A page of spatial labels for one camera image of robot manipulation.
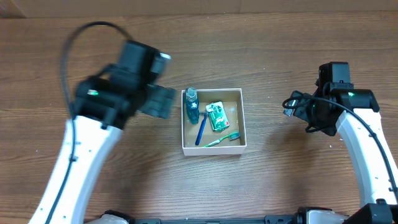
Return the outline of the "green soap package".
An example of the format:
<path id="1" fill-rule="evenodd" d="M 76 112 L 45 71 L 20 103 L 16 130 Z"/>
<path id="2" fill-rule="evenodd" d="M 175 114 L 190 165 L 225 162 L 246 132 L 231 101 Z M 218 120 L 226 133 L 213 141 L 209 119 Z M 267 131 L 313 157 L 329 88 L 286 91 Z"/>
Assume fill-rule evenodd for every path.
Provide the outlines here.
<path id="1" fill-rule="evenodd" d="M 213 131 L 222 132 L 229 127 L 229 121 L 221 101 L 210 103 L 205 106 L 205 109 Z"/>

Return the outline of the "green toothbrush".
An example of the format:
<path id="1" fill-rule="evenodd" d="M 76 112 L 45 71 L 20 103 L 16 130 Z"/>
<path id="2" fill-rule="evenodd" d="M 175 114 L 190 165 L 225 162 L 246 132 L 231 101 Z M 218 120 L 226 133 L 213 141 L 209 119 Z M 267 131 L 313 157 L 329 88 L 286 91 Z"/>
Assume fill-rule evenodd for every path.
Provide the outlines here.
<path id="1" fill-rule="evenodd" d="M 204 147 L 213 147 L 213 146 L 219 144 L 220 142 L 222 142 L 225 139 L 229 139 L 230 141 L 234 141 L 234 140 L 237 140 L 239 138 L 240 138 L 240 134 L 238 132 L 233 132 L 233 133 L 230 133 L 230 134 L 228 134 L 226 136 L 223 136 L 222 138 L 219 138 L 219 139 L 217 139 L 217 140 L 205 145 Z"/>

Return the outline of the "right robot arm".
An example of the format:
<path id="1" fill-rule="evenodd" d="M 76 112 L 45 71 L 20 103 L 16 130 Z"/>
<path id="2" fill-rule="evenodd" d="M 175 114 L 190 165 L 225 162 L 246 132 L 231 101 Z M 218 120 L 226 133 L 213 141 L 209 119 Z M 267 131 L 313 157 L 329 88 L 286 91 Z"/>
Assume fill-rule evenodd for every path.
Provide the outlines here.
<path id="1" fill-rule="evenodd" d="M 308 133 L 341 136 L 356 175 L 360 208 L 349 217 L 326 208 L 300 208 L 293 223 L 397 223 L 397 166 L 376 97 L 354 87 L 346 62 L 323 64 L 318 74 L 317 90 L 293 91 L 283 103 L 284 113 L 306 121 Z"/>

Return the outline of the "blue mouthwash bottle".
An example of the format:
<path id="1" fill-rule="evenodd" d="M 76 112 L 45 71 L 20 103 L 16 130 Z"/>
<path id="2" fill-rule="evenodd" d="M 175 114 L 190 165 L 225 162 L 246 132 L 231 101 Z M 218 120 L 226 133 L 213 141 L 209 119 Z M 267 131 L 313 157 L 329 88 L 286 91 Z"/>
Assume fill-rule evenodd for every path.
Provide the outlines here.
<path id="1" fill-rule="evenodd" d="M 192 124 L 197 124 L 200 116 L 198 93 L 195 88 L 185 90 L 185 104 L 188 118 Z"/>

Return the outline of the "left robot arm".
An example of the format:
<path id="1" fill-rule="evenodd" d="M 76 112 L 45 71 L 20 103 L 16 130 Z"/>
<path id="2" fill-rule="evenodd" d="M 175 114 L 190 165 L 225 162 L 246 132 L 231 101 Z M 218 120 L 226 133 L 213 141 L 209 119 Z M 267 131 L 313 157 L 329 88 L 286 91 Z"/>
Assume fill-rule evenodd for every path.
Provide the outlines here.
<path id="1" fill-rule="evenodd" d="M 60 154 L 31 223 L 83 223 L 102 166 L 137 111 L 167 119 L 175 90 L 155 84 L 171 57 L 133 40 L 117 63 L 83 80 Z"/>

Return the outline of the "blue disposable razor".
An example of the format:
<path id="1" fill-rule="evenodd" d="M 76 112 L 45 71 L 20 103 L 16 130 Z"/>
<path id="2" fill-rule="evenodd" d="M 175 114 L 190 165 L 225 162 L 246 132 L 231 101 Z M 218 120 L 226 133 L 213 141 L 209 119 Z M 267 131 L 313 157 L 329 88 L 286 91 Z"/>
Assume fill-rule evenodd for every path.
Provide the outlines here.
<path id="1" fill-rule="evenodd" d="M 205 126 L 206 126 L 206 121 L 207 121 L 207 117 L 208 117 L 208 113 L 206 112 L 201 112 L 200 115 L 203 115 L 203 120 L 201 122 L 199 131 L 198 131 L 198 135 L 195 141 L 195 145 L 198 146 L 200 144 L 201 138 L 203 136 L 203 132 L 205 130 Z"/>

